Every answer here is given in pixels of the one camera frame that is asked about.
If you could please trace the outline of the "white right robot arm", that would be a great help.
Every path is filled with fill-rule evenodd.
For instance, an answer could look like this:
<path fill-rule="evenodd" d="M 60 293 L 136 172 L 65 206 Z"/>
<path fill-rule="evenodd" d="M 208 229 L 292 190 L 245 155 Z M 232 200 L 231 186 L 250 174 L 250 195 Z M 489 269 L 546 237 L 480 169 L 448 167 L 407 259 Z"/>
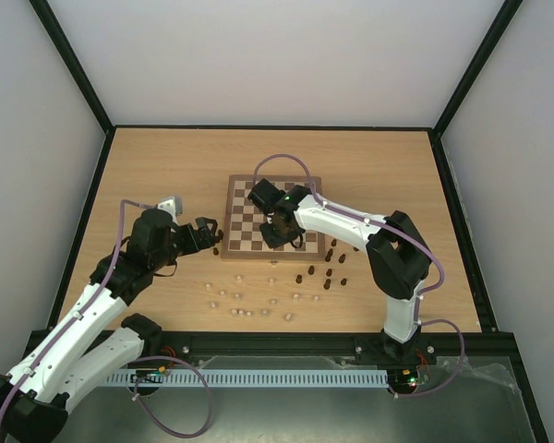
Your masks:
<path fill-rule="evenodd" d="M 387 296 L 385 353 L 402 362 L 416 351 L 420 296 L 436 259 L 406 214 L 370 215 L 326 199 L 314 186 L 284 191 L 266 179 L 253 185 L 247 199 L 267 218 L 259 229 L 270 248 L 299 247 L 313 231 L 365 253 L 374 282 Z"/>

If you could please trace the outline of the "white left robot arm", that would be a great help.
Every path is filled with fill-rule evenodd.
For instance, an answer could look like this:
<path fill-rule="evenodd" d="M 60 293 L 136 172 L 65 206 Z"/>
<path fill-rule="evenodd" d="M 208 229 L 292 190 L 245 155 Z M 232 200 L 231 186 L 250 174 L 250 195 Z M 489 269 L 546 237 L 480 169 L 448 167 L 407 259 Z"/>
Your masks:
<path fill-rule="evenodd" d="M 173 361 L 162 353 L 162 329 L 140 314 L 126 317 L 100 345 L 94 342 L 182 256 L 214 247 L 218 223 L 199 217 L 180 225 L 172 202 L 144 205 L 131 234 L 117 234 L 112 253 L 91 274 L 79 299 L 48 335 L 0 374 L 0 442 L 51 442 L 68 416 L 115 370 L 137 362 Z"/>

